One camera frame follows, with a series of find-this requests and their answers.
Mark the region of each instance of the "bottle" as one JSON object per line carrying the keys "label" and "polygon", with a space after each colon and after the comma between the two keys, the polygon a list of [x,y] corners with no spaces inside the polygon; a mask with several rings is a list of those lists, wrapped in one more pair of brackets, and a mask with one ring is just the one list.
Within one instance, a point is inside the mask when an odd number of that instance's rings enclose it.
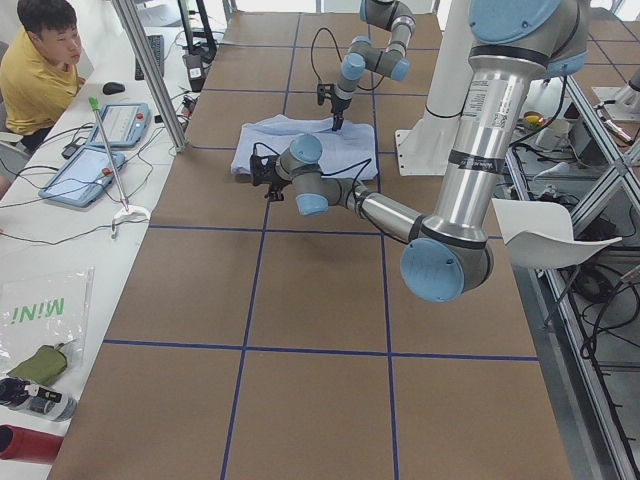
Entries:
{"label": "bottle", "polygon": [[7,377],[0,380],[0,405],[54,422],[64,422],[73,415],[77,402],[50,387]]}

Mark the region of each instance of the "blue joint cap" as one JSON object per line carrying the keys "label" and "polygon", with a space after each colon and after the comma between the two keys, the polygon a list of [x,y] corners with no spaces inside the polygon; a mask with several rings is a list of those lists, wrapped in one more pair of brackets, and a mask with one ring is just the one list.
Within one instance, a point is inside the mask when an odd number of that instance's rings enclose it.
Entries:
{"label": "blue joint cap", "polygon": [[406,58],[401,59],[391,71],[391,80],[401,82],[409,73],[409,65],[411,63]]}
{"label": "blue joint cap", "polygon": [[409,290],[428,302],[448,302],[464,289],[458,257],[431,238],[417,238],[405,247],[400,273]]}
{"label": "blue joint cap", "polygon": [[360,20],[367,23],[367,0],[360,0]]}
{"label": "blue joint cap", "polygon": [[322,156],[322,143],[313,135],[304,134],[291,142],[289,151],[296,160],[313,165],[318,163]]}
{"label": "blue joint cap", "polygon": [[547,66],[547,76],[549,78],[563,77],[576,73],[584,66],[586,60],[587,52],[583,52],[558,62],[552,62]]}
{"label": "blue joint cap", "polygon": [[351,40],[351,45],[353,45],[354,43],[358,43],[358,42],[364,42],[367,45],[371,45],[371,39],[369,37],[367,37],[366,35],[358,35],[356,38]]}
{"label": "blue joint cap", "polygon": [[342,60],[342,76],[347,80],[360,80],[364,73],[364,58],[357,53],[350,53]]}
{"label": "blue joint cap", "polygon": [[561,3],[562,0],[471,0],[469,27],[484,43],[515,42],[545,23]]}
{"label": "blue joint cap", "polygon": [[329,210],[329,201],[317,193],[301,193],[296,197],[296,203],[303,217],[320,215]]}

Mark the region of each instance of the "black hair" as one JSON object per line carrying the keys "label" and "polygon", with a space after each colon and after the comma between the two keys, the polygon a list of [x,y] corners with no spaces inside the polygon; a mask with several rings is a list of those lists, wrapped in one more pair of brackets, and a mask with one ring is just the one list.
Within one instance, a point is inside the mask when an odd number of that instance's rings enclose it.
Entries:
{"label": "black hair", "polygon": [[18,18],[27,32],[36,35],[45,28],[62,32],[77,23],[76,11],[67,0],[19,0]]}

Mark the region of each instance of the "yellow shirt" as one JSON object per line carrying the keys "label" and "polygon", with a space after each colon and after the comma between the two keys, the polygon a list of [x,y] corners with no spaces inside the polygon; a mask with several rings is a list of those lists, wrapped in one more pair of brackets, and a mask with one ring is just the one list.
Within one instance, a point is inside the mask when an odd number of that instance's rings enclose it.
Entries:
{"label": "yellow shirt", "polygon": [[7,128],[31,135],[53,126],[78,93],[78,71],[51,65],[21,28],[0,64],[0,91],[7,109]]}

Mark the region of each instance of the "cloth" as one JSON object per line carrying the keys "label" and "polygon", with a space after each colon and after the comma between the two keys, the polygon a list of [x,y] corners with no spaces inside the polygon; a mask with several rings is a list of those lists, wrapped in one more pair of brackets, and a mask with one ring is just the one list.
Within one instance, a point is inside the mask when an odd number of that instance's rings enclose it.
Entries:
{"label": "cloth", "polygon": [[[249,158],[253,153],[253,144],[262,142],[275,151],[282,153],[291,141],[303,133],[310,133],[322,143],[320,167],[324,173],[332,173],[370,158],[358,177],[358,180],[370,180],[378,174],[376,168],[376,149],[373,127],[367,124],[353,124],[344,121],[341,130],[333,132],[332,118],[324,120],[292,120],[284,115],[262,120],[258,123],[245,123],[240,132],[238,148],[231,163],[231,173],[249,174]],[[258,155],[271,155],[268,149],[258,145]],[[335,175],[336,178],[354,178],[362,165]]]}
{"label": "cloth", "polygon": [[7,128],[19,135],[52,127],[78,92],[78,71],[51,65],[31,43],[24,28],[0,64],[0,90],[7,109]]}

